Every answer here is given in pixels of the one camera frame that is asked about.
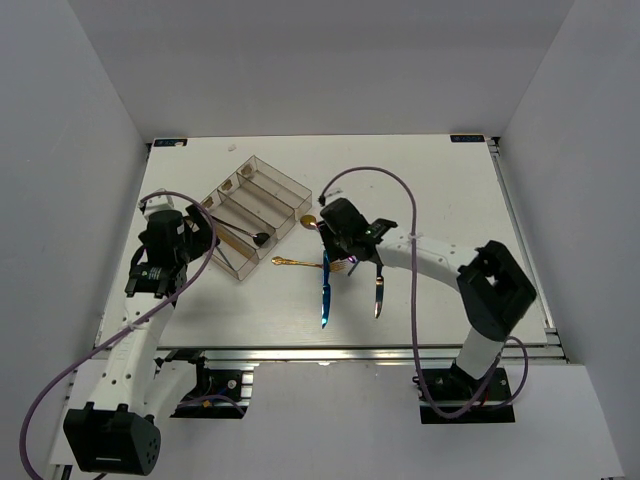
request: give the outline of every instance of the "wall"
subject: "wall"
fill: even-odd
[[[640,478],[640,4],[578,0],[503,141],[563,344]]]
[[[64,0],[3,1],[0,59],[0,465],[22,479],[22,416],[95,338],[145,148]],[[63,397],[29,437],[41,473]]]
[[[146,140],[506,127],[573,0],[70,0]]]

